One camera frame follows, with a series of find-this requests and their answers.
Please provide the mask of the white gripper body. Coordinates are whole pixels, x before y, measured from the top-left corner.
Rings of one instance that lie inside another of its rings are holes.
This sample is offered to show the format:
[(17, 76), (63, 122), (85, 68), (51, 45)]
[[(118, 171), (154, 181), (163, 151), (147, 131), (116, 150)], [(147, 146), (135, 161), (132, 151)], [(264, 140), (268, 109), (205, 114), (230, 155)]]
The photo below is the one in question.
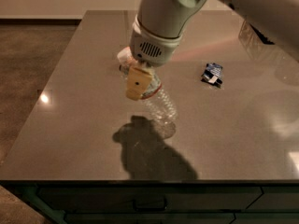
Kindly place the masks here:
[(138, 14), (133, 23), (130, 49), (135, 59), (150, 66), (168, 63), (180, 44), (183, 22), (170, 17), (146, 17)]

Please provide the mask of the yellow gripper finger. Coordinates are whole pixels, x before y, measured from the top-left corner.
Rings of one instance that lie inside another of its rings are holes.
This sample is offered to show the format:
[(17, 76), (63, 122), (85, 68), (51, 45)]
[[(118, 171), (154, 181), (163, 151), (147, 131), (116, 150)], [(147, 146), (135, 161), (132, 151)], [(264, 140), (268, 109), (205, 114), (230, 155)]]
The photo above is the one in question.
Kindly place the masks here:
[(149, 71), (131, 66), (127, 77), (126, 97), (134, 101), (140, 100), (151, 81), (152, 74)]

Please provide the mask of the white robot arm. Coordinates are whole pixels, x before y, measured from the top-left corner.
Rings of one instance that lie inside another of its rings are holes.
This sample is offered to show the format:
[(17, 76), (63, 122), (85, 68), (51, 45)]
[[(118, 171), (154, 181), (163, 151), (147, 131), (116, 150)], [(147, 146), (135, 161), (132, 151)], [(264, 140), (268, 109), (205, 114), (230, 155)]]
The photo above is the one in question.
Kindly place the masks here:
[(140, 0), (132, 25), (126, 96), (140, 100), (151, 67), (170, 61), (192, 17), (200, 11), (232, 11), (294, 59), (299, 57), (299, 0)]

